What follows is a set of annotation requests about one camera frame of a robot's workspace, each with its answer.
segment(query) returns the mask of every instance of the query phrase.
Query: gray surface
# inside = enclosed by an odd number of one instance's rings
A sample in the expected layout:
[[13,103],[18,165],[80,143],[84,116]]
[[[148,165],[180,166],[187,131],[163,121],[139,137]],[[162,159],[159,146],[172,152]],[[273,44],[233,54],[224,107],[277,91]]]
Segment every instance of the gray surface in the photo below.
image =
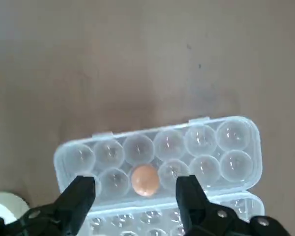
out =
[[295,0],[0,1],[0,190],[48,203],[60,143],[207,115],[258,125],[295,235]]

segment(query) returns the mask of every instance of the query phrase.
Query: bolt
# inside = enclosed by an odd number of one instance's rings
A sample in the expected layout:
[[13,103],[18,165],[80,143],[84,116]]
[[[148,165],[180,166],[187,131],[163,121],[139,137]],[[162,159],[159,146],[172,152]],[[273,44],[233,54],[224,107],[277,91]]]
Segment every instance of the bolt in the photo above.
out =
[[263,217],[258,218],[258,223],[262,226],[268,226],[270,224],[269,221]]
[[227,213],[226,213],[225,211],[223,211],[223,210],[219,210],[219,211],[217,212],[217,215],[218,215],[219,217],[221,217],[221,218],[226,218],[226,217],[227,217]]
[[39,210],[33,211],[31,214],[29,214],[29,219],[34,219],[40,214]]

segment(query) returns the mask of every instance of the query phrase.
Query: egg carton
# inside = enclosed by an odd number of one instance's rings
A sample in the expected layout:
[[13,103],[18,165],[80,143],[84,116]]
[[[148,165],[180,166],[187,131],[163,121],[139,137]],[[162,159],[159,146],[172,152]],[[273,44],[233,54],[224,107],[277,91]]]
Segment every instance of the egg carton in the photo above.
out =
[[[262,201],[243,191],[209,198],[211,202],[232,208],[240,219],[264,215]],[[80,236],[183,236],[184,229],[177,204],[150,207],[146,211],[110,214],[90,213],[82,226]]]
[[[160,187],[150,197],[137,194],[131,175],[149,164]],[[174,203],[178,176],[195,174],[208,196],[240,192],[262,173],[260,135],[244,117],[200,118],[147,130],[95,134],[58,147],[54,165],[60,191],[77,176],[96,181],[96,212]]]

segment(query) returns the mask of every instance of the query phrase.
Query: white object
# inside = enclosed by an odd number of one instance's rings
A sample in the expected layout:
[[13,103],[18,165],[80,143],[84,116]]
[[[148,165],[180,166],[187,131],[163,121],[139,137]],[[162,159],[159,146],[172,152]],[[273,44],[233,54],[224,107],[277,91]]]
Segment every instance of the white object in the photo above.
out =
[[0,217],[5,224],[19,219],[29,210],[27,203],[20,197],[6,192],[0,192]]

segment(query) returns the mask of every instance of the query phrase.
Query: brown egg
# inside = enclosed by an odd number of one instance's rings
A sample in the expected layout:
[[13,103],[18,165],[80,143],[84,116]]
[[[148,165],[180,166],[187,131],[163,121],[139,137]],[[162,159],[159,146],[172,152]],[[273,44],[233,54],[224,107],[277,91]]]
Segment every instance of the brown egg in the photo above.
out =
[[138,166],[132,173],[131,183],[137,194],[152,196],[159,188],[157,170],[151,165]]

